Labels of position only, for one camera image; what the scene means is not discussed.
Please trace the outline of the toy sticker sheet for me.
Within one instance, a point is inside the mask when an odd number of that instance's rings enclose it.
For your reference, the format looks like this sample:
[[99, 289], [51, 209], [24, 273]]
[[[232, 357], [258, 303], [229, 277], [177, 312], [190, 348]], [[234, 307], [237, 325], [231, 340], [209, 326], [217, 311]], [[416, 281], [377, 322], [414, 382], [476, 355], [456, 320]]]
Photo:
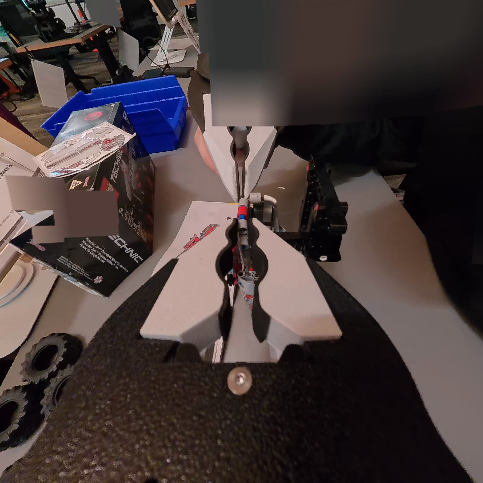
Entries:
[[67, 177], [99, 164], [135, 136], [135, 132], [130, 134], [109, 122], [103, 122], [63, 140], [33, 160], [47, 177]]

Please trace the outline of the person's dark clothed torso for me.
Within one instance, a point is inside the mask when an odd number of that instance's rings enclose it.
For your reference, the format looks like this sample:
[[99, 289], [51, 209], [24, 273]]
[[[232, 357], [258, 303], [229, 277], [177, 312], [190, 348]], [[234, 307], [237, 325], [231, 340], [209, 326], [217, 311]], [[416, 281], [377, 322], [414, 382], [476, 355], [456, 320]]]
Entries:
[[450, 300], [482, 331], [482, 106], [286, 126], [276, 146], [319, 165], [410, 168], [403, 206], [426, 237]]

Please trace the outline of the white stand base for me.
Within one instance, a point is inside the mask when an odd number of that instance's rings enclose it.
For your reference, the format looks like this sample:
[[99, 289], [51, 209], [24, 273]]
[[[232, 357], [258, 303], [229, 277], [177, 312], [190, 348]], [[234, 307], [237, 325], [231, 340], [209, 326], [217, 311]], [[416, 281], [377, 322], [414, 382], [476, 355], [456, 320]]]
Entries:
[[56, 280], [54, 273], [20, 259], [1, 280], [1, 358], [27, 339]]

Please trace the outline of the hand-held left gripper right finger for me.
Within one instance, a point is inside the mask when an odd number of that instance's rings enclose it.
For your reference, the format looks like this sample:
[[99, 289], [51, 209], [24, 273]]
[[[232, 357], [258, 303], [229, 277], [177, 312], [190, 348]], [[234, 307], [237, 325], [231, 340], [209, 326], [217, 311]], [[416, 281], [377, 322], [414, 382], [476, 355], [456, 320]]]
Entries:
[[338, 340], [342, 331], [314, 276], [317, 263], [253, 219], [252, 266], [257, 273], [252, 325], [276, 362], [291, 344]]

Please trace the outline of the black flat box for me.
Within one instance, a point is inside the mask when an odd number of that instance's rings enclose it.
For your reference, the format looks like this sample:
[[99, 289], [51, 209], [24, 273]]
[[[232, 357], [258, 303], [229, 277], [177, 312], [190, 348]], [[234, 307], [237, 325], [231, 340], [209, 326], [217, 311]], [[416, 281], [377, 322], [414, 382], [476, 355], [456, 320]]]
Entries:
[[162, 76], [175, 76], [177, 78], [190, 78], [191, 72], [194, 71], [194, 67], [157, 67], [154, 69], [148, 69], [142, 74], [142, 79], [150, 79]]

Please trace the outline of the white foam board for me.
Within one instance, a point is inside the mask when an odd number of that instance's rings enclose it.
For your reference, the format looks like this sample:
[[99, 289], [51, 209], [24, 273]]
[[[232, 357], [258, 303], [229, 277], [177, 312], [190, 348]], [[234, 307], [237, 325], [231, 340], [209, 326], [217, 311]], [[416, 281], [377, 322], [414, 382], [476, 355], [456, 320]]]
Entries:
[[132, 71], [135, 71], [140, 63], [138, 40], [119, 28], [118, 43], [120, 64], [123, 66], [127, 66]]
[[31, 65], [42, 105], [62, 107], [68, 101], [64, 70], [34, 59]]

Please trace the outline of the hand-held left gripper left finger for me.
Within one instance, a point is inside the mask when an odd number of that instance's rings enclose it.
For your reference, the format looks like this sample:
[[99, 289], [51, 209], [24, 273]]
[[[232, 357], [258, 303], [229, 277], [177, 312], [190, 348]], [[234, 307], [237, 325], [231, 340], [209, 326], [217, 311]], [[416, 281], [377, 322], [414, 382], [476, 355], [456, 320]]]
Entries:
[[223, 222], [211, 234], [163, 269], [173, 266], [146, 318], [143, 338], [190, 343], [202, 351], [232, 324], [227, 273], [233, 268], [237, 222]]

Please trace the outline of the person's right hand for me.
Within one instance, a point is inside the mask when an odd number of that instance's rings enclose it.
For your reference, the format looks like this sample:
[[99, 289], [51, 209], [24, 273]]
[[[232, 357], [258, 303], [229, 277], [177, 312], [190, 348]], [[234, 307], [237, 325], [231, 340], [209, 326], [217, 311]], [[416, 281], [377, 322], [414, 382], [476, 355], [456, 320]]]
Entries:
[[207, 148], [206, 142], [203, 137], [202, 130], [200, 127], [196, 128], [196, 132], [194, 134], [194, 142], [197, 147], [197, 150], [205, 163], [205, 165], [215, 174], [218, 174], [218, 171], [216, 169], [216, 166], [214, 164], [214, 161], [212, 159], [211, 154], [209, 153], [209, 150]]

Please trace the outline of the black toy tyre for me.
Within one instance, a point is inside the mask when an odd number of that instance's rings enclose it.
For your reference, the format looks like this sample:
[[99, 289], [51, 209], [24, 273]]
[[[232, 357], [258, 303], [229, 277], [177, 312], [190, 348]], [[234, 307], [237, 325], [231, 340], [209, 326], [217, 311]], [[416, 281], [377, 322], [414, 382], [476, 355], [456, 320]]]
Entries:
[[57, 372], [45, 386], [44, 396], [41, 400], [41, 413], [47, 419], [55, 407], [59, 404], [65, 386], [71, 378], [74, 365], [68, 365]]
[[42, 420], [38, 397], [28, 386], [16, 386], [1, 394], [1, 451], [26, 442]]
[[49, 381], [59, 371], [74, 365], [80, 358], [82, 341], [67, 333], [52, 333], [33, 344], [22, 363], [21, 377], [25, 383]]

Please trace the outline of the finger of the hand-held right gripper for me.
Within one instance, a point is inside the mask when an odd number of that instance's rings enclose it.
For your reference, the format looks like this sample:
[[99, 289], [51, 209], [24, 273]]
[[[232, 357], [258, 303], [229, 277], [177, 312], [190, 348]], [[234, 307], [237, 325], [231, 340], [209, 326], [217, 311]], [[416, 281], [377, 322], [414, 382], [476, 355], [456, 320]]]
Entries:
[[273, 152], [277, 129], [273, 126], [252, 127], [247, 135], [249, 153], [245, 160], [244, 197], [248, 197], [262, 175]]
[[216, 170], [234, 202], [240, 199], [238, 168], [232, 156], [233, 137], [228, 127], [213, 126], [211, 94], [203, 95], [203, 137]]

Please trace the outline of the blue plastic bin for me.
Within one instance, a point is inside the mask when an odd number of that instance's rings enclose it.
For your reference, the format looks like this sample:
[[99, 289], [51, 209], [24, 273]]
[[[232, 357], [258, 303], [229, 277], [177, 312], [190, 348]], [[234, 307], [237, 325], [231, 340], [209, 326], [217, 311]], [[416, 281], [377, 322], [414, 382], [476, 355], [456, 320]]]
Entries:
[[79, 91], [41, 127], [56, 137], [72, 112], [118, 101], [149, 154], [177, 149], [188, 103], [173, 75], [93, 88], [89, 94]]

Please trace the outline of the white tablet stand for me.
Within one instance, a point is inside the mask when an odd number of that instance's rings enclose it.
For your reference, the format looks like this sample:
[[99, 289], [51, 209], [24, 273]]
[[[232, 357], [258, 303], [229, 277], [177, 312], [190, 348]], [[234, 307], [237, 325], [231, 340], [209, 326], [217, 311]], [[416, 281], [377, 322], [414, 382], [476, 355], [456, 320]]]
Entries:
[[158, 23], [164, 25], [161, 39], [157, 42], [158, 53], [152, 60], [151, 66], [166, 66], [169, 61], [176, 57], [174, 51], [169, 52], [172, 33], [177, 24], [183, 25], [185, 14], [178, 6], [177, 1], [149, 1], [158, 17]]

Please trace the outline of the black toy chassis frame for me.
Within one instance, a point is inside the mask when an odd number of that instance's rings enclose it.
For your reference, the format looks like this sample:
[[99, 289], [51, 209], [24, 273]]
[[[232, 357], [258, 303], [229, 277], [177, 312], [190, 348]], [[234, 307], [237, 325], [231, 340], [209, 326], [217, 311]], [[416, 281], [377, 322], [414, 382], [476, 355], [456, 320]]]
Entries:
[[331, 166], [311, 156], [306, 168], [306, 193], [301, 204], [299, 228], [285, 231], [279, 222], [277, 201], [251, 192], [249, 215], [271, 229], [307, 259], [339, 262], [343, 235], [347, 232], [347, 202], [339, 200], [330, 179]]

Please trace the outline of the white instruction sheet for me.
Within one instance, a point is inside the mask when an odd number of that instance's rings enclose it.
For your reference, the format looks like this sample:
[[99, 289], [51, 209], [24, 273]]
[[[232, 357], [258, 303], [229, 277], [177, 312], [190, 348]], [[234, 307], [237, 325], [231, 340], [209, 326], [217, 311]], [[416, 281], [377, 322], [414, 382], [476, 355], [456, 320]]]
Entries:
[[237, 203], [193, 201], [178, 234], [161, 257], [152, 274], [154, 275], [171, 259], [177, 258], [186, 250], [189, 250], [219, 228], [220, 225], [225, 225], [229, 219], [235, 218], [237, 212]]

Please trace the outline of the grey desk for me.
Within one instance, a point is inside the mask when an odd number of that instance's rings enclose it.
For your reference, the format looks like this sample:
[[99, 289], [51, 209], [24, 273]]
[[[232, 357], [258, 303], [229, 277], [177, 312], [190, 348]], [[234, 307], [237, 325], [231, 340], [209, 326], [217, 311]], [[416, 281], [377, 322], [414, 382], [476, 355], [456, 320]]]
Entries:
[[[21, 384], [25, 354], [45, 335], [73, 332], [90, 341], [109, 315], [151, 277], [192, 201], [231, 201], [198, 154], [195, 131], [187, 111], [181, 147], [153, 155], [153, 255], [109, 298], [58, 279], [1, 391]], [[349, 205], [348, 231], [341, 261], [322, 267], [389, 335], [438, 431], [473, 479], [482, 482], [482, 335], [450, 303], [423, 234], [379, 173], [339, 170], [333, 179], [337, 195]]]

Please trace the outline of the grey toy brick assembly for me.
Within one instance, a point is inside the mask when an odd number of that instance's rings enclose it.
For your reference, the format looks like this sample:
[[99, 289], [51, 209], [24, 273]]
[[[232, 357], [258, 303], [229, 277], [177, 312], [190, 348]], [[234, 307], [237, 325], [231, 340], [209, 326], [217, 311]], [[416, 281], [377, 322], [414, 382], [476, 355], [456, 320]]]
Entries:
[[255, 287], [258, 281], [253, 269], [251, 247], [249, 243], [250, 202], [248, 198], [241, 198], [237, 211], [237, 243], [232, 249], [233, 267], [228, 272], [229, 285], [237, 286], [250, 312], [253, 311]]

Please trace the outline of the wooden-top background desk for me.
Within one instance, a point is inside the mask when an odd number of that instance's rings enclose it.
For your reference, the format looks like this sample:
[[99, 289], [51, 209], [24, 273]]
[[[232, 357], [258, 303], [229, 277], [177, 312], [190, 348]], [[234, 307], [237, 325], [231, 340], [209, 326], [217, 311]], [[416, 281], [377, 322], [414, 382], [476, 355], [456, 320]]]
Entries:
[[64, 70], [68, 83], [71, 83], [77, 91], [89, 93], [89, 90], [81, 81], [81, 77], [74, 72], [67, 60], [67, 49], [73, 45], [82, 45], [96, 49], [110, 76], [115, 77], [118, 69], [120, 69], [120, 65], [108, 44], [108, 40], [112, 39], [115, 34], [114, 26], [99, 24], [66, 39], [50, 42], [44, 42], [42, 40], [31, 41], [28, 44], [16, 47], [15, 51], [17, 54], [26, 54], [32, 59], [40, 51], [51, 53]]

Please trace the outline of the black toy set box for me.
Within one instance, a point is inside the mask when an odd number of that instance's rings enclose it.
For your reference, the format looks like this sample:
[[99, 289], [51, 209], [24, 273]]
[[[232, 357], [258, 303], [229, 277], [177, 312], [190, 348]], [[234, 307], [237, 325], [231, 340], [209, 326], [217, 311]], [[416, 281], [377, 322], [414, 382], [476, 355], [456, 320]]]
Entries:
[[[130, 134], [136, 133], [124, 106], [118, 101], [72, 112], [52, 146], [103, 122]], [[11, 244], [74, 285], [108, 297], [153, 253], [154, 163], [136, 133], [99, 164], [60, 179], [74, 192], [114, 193], [118, 235], [35, 244], [29, 229]]]

